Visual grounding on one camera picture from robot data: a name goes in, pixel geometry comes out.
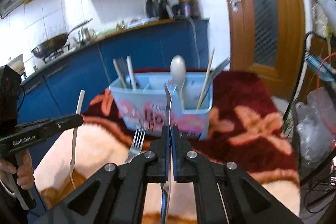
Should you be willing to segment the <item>person's left hand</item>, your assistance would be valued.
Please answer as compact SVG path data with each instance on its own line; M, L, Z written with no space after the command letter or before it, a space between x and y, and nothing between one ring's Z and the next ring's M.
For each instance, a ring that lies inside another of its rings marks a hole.
M13 191L13 188L10 187L9 180L6 175L7 173L11 173L18 176L17 184L22 189L27 190L32 188L35 181L32 163L33 161L28 150L25 150L23 155L23 164L18 168L15 168L15 166L5 159L1 159L1 182L3 182L6 187Z

